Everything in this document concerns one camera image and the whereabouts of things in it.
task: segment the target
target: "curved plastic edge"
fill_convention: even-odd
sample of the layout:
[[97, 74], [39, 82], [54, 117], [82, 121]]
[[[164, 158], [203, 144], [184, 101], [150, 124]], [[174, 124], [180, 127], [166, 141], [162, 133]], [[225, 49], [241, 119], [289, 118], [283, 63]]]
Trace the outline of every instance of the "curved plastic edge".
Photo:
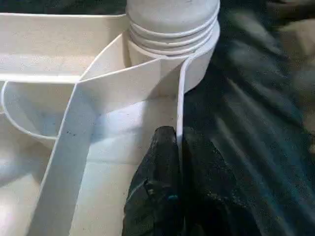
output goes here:
[[106, 18], [106, 19], [115, 19], [119, 17], [124, 17], [126, 14], [120, 15], [57, 15], [57, 14], [29, 14], [29, 13], [0, 13], [0, 16], [29, 16], [34, 18]]
[[198, 59], [199, 57], [202, 57], [203, 55], [206, 55], [207, 53], [211, 53], [212, 56], [212, 52], [215, 48], [215, 45], [219, 39], [220, 36], [220, 26], [218, 23], [218, 27], [219, 27], [219, 31], [218, 31], [218, 35], [216, 35], [217, 37], [214, 38], [215, 40], [215, 44], [212, 47], [208, 47], [208, 48], [201, 48], [199, 51], [197, 51], [196, 53], [194, 53], [193, 55], [191, 55], [190, 57], [188, 57], [181, 68], [180, 71], [180, 78], [179, 78], [179, 88], [178, 88], [178, 98], [177, 98], [177, 123], [176, 123], [176, 137], [177, 137], [177, 144], [178, 144], [178, 150], [179, 150], [179, 157], [180, 160], [182, 159], [182, 150], [183, 150], [183, 121], [184, 121], [184, 95], [186, 92], [188, 92], [189, 90], [193, 89], [195, 86], [197, 86], [200, 81], [203, 79], [199, 78], [197, 80], [197, 83], [194, 84], [193, 87], [191, 88], [186, 88], [185, 83], [187, 81], [187, 71], [189, 69], [189, 66], [194, 62], [194, 60]]
[[8, 85], [8, 83], [10, 83], [10, 81], [6, 81], [2, 87], [1, 90], [1, 105], [3, 108], [3, 112], [5, 114], [5, 116], [7, 117], [7, 119], [11, 122], [11, 124], [17, 128], [18, 130], [20, 130], [21, 132], [28, 134], [36, 139], [39, 140], [50, 140], [50, 141], [55, 141], [57, 137], [55, 136], [44, 136], [44, 135], [40, 135], [40, 134], [35, 134], [32, 133], [28, 130], [26, 130], [25, 128], [21, 127], [20, 125], [18, 125], [15, 120], [11, 117], [10, 112], [7, 110], [6, 108], [6, 104], [5, 104], [5, 90], [6, 90], [6, 86]]
[[198, 42], [197, 44], [188, 47], [188, 48], [184, 48], [184, 49], [179, 49], [177, 51], [163, 51], [163, 50], [158, 50], [158, 49], [151, 49], [148, 48], [144, 45], [139, 45], [139, 47], [143, 48], [144, 50], [154, 53], [154, 54], [159, 54], [159, 55], [166, 55], [166, 56], [176, 56], [176, 55], [183, 55], [183, 54], [189, 54], [192, 53], [194, 50], [196, 50], [197, 48], [201, 47], [202, 45], [204, 45], [212, 36], [212, 33], [209, 33], [204, 39], [202, 39], [200, 42]]
[[43, 176], [42, 182], [41, 182], [41, 184], [40, 184], [40, 190], [39, 190], [39, 194], [38, 194], [38, 196], [37, 196], [37, 198], [36, 198], [36, 201], [35, 201], [35, 207], [34, 207], [34, 209], [32, 209], [32, 213], [31, 213], [31, 216], [30, 216], [30, 220], [28, 221], [27, 230], [26, 230], [24, 236], [29, 236], [29, 232], [30, 232], [30, 229], [31, 229], [31, 225], [32, 225], [32, 223], [33, 223], [33, 220], [34, 220], [35, 212], [36, 212], [36, 209], [37, 209], [37, 207], [38, 207], [38, 205], [39, 205], [39, 201], [40, 201], [40, 199], [41, 199], [41, 196], [42, 196], [42, 194], [43, 194], [44, 186], [46, 185], [46, 182], [47, 182], [47, 178], [48, 178], [48, 175], [49, 175], [51, 166], [52, 166], [52, 162], [53, 162], [53, 159], [54, 159], [54, 157], [55, 157], [56, 147], [57, 147], [57, 145], [58, 145], [58, 143], [59, 143], [60, 136], [61, 136], [62, 131], [63, 131], [64, 123], [65, 123], [66, 117], [67, 117], [68, 112], [69, 112], [70, 104], [71, 104], [71, 102], [72, 102], [72, 100], [73, 100], [73, 97], [74, 97], [74, 95], [75, 95], [75, 92], [76, 92], [76, 90], [77, 90], [77, 85], [78, 85], [78, 84], [75, 84], [74, 87], [73, 87], [73, 90], [72, 90], [72, 93], [71, 93], [69, 102], [68, 102], [67, 107], [66, 107], [66, 110], [65, 110], [65, 112], [64, 112], [63, 119], [62, 119], [62, 122], [61, 122], [61, 124], [60, 124], [60, 129], [59, 129], [58, 135], [57, 135], [57, 137], [56, 137], [56, 139], [55, 139], [55, 143], [54, 143], [54, 146], [53, 146], [53, 148], [52, 148], [52, 152], [51, 152], [51, 154], [50, 154], [49, 161], [48, 161], [48, 163], [47, 163], [46, 171], [45, 171], [45, 174], [44, 174], [44, 176]]
[[137, 42], [142, 43], [144, 46], [148, 47], [148, 45], [152, 45], [152, 46], [156, 46], [156, 47], [165, 47], [165, 48], [174, 48], [174, 47], [181, 47], [181, 46], [186, 46], [188, 44], [191, 43], [195, 43], [198, 40], [201, 40], [202, 38], [204, 38], [207, 34], [209, 34], [213, 28], [215, 24], [215, 21], [211, 23], [211, 25], [206, 28], [205, 30], [201, 30], [200, 34], [197, 34], [196, 37], [191, 37], [191, 36], [195, 36], [193, 35], [189, 35], [188, 39], [185, 40], [186, 37], [183, 37], [184, 40], [183, 41], [169, 41], [169, 42], [165, 42], [165, 41], [154, 41], [152, 39], [146, 39], [146, 38], [142, 38], [137, 32], [133, 31], [132, 29], [129, 29], [130, 32], [130, 36], [131, 38], [136, 39]]
[[90, 72], [90, 70], [93, 68], [94, 65], [96, 65], [97, 61], [102, 58], [102, 55], [110, 48], [112, 47], [118, 40], [119, 38], [122, 37], [122, 34], [119, 34], [113, 41], [111, 41], [91, 62], [91, 64], [88, 66], [88, 68], [85, 69], [83, 74], [80, 76], [79, 82], [88, 80], [90, 78], [86, 78], [86, 75]]

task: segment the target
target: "white plastic tray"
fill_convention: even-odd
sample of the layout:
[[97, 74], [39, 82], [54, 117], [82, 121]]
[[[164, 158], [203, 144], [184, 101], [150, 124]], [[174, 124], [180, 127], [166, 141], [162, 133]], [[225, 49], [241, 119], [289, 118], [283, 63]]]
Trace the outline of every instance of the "white plastic tray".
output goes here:
[[118, 236], [154, 130], [173, 126], [181, 147], [184, 92], [219, 26], [176, 58], [143, 51], [127, 27], [125, 15], [0, 14], [0, 235]]

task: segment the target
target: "plastic compartment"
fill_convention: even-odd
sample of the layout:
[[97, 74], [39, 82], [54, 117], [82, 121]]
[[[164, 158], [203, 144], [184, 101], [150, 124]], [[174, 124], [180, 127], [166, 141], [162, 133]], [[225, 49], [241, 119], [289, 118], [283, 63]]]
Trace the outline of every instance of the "plastic compartment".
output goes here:
[[129, 36], [126, 32], [118, 35], [83, 73], [81, 80], [105, 75], [131, 67], [130, 52], [128, 48]]
[[1, 104], [17, 129], [52, 147], [73, 86], [6, 82], [1, 92]]
[[178, 78], [166, 81], [161, 66], [156, 59], [76, 85], [29, 236], [121, 233], [126, 193], [154, 130], [176, 127]]
[[76, 82], [127, 27], [125, 15], [0, 13], [0, 80]]
[[1, 236], [22, 236], [27, 230], [50, 153], [0, 113]]

